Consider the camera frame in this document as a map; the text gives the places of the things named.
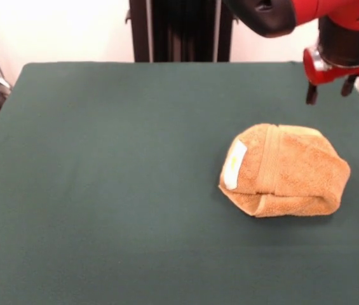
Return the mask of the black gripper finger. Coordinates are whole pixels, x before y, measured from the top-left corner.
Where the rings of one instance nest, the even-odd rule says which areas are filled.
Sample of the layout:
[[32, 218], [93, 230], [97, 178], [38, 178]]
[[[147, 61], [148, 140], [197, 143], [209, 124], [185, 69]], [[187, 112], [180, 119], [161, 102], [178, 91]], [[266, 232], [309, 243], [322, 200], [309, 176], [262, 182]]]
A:
[[355, 86], [355, 81], [356, 81], [355, 75], [348, 76], [343, 83], [343, 86], [341, 89], [341, 95], [350, 95]]
[[317, 96], [318, 96], [317, 86], [312, 83], [308, 83], [306, 104], [316, 104]]

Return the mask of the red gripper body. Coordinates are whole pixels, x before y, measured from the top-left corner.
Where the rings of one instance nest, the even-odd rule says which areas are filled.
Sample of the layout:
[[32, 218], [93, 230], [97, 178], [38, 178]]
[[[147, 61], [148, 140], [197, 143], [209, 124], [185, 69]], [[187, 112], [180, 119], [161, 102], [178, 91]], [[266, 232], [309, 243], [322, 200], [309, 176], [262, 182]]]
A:
[[312, 85], [322, 85], [337, 78], [359, 74], [359, 66], [340, 67], [326, 62], [315, 46], [304, 50], [303, 64], [307, 79]]

